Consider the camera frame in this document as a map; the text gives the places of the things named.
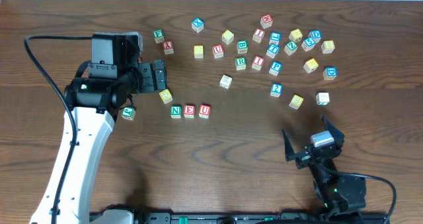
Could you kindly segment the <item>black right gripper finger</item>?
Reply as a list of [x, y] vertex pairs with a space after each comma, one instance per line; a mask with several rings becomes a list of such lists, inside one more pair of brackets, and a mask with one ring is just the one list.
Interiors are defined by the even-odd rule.
[[285, 160], [289, 162], [295, 159], [295, 152], [285, 130], [282, 130], [282, 135], [284, 137]]
[[336, 127], [334, 127], [324, 116], [321, 116], [321, 120], [325, 129], [329, 131], [330, 134], [333, 136], [334, 142], [336, 143], [337, 147], [341, 148], [344, 145], [344, 134]]

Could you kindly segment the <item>green N block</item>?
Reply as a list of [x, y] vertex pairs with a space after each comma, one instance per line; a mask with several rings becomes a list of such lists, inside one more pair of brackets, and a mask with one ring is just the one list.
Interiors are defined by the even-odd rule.
[[181, 106], [171, 106], [171, 118], [182, 118]]

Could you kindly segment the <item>red E block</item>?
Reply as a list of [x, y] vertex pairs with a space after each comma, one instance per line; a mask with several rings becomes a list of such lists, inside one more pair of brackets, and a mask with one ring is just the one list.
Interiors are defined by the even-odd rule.
[[184, 106], [184, 117], [185, 118], [194, 118], [195, 117], [195, 111], [196, 111], [196, 107], [194, 105], [191, 104], [186, 104]]

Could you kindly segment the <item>green R block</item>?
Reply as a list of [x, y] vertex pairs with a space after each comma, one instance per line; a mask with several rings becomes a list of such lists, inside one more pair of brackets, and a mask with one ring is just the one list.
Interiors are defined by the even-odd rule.
[[235, 66], [237, 71], [246, 69], [247, 59], [245, 57], [237, 57], [235, 59]]

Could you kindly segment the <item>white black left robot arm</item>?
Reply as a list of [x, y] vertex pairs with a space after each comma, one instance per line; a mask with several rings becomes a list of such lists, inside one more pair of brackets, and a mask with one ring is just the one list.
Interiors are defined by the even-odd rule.
[[162, 60], [136, 62], [117, 79], [84, 77], [86, 61], [67, 87], [61, 145], [50, 181], [31, 223], [90, 223], [90, 204], [102, 151], [118, 116], [133, 120], [133, 94], [163, 91], [167, 70]]

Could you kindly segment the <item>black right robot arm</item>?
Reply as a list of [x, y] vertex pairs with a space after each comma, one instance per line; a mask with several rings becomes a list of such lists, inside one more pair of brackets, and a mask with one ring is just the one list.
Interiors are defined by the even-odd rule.
[[315, 192], [329, 213], [340, 215], [359, 211], [365, 207], [365, 179], [341, 174], [333, 159], [342, 152], [344, 134], [325, 117], [321, 118], [325, 130], [310, 137], [304, 150], [296, 153], [285, 131], [286, 161], [295, 161], [298, 169], [309, 168], [313, 176]]

